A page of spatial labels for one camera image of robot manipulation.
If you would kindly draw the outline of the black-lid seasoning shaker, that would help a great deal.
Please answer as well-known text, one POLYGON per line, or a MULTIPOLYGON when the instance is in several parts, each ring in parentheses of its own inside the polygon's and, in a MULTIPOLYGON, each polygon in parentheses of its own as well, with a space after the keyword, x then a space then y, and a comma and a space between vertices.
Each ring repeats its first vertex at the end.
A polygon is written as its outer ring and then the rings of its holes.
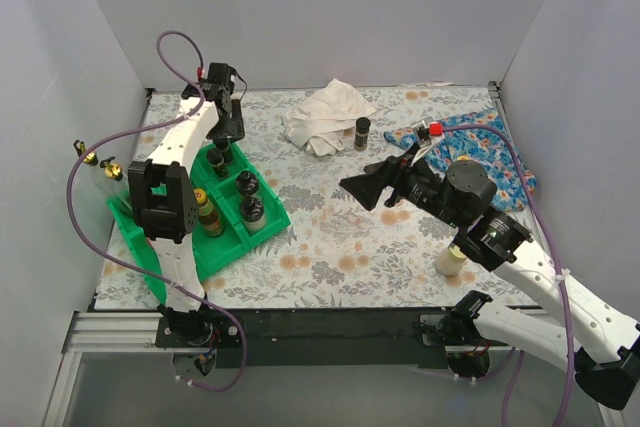
POLYGON ((212 148, 207 151, 206 159, 212 168, 213 172, 219 179, 225 179, 228 177, 228 169, 222 152, 217 148, 212 148))

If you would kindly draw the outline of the small black-cap spice jar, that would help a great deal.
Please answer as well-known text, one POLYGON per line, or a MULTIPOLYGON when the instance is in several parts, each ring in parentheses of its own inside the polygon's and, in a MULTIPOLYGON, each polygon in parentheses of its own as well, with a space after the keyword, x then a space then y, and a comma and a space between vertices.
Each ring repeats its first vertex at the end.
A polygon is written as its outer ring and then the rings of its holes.
POLYGON ((251 171, 241 171, 236 177, 236 189, 240 195, 256 196, 260 190, 260 182, 258 177, 251 171))

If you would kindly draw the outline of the yellow-lid white sauce bottle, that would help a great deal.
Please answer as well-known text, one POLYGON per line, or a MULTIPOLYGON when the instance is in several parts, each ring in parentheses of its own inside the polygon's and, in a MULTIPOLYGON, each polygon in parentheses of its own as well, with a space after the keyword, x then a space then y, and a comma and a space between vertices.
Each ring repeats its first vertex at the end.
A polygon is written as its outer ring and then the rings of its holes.
POLYGON ((467 260, 467 256, 456 245, 451 244, 438 254, 435 268, 443 276, 455 277, 467 260))

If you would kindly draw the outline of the black-cap white powder bottle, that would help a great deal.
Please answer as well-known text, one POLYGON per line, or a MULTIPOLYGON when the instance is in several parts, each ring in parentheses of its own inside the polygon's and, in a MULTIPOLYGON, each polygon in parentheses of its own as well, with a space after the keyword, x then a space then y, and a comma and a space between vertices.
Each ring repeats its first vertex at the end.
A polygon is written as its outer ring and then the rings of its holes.
POLYGON ((267 224, 264 204, 257 197, 246 196, 239 205, 239 212, 245 229, 251 235, 267 224))

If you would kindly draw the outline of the red chili sauce bottle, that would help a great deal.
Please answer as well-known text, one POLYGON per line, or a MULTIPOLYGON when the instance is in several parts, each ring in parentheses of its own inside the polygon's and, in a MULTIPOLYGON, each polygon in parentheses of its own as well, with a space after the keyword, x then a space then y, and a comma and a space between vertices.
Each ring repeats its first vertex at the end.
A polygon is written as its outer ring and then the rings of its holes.
POLYGON ((220 236, 224 232, 224 224, 217 208, 205 190, 196 188, 194 195, 198 205, 198 220, 205 233, 210 237, 220 236))

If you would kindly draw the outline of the clear gold-spout oil bottle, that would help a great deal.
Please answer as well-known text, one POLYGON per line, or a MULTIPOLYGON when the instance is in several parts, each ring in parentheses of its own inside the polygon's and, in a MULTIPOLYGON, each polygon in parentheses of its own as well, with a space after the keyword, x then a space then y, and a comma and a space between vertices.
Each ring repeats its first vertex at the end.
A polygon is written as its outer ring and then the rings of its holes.
POLYGON ((107 178, 107 184, 119 198, 125 199, 129 195, 128 177, 124 168, 115 161, 115 157, 108 157, 100 162, 100 168, 107 178))

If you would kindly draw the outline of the dark round-cap bottle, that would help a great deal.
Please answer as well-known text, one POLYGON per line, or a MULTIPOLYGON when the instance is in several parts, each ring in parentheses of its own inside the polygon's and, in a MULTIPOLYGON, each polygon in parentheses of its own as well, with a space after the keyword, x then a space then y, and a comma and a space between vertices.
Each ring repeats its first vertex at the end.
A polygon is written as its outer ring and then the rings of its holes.
POLYGON ((226 164, 232 164, 234 162, 231 142, 228 139, 223 139, 222 141, 217 143, 217 148, 220 150, 226 164))

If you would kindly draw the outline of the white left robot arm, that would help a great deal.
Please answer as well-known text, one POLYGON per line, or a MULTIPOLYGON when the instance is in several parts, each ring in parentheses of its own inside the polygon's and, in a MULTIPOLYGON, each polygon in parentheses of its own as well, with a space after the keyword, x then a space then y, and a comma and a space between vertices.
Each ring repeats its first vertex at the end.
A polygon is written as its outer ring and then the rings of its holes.
POLYGON ((134 222, 157 256, 160 275, 168 280, 163 315, 169 330, 193 347, 211 339, 213 324, 199 313, 204 290, 193 253, 198 205, 190 172, 205 138, 239 109, 232 101, 235 68, 212 63, 198 76, 200 88, 187 86, 183 91, 177 123, 145 160, 128 168, 134 222))

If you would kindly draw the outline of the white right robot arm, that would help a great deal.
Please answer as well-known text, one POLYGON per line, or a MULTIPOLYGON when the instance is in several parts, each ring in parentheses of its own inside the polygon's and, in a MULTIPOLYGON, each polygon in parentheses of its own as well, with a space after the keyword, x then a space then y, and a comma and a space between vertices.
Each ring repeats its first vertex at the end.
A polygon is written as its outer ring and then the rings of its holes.
POLYGON ((471 160, 452 163, 443 177, 409 156, 389 157, 347 177, 340 186, 366 210, 385 188, 388 207, 406 200, 456 228, 453 244, 472 262, 511 283, 542 307, 552 323, 471 291, 431 335, 475 344, 502 342, 568 373, 593 400, 618 411, 639 384, 639 323, 600 299, 554 262, 531 232, 491 205, 497 191, 485 169, 471 160))

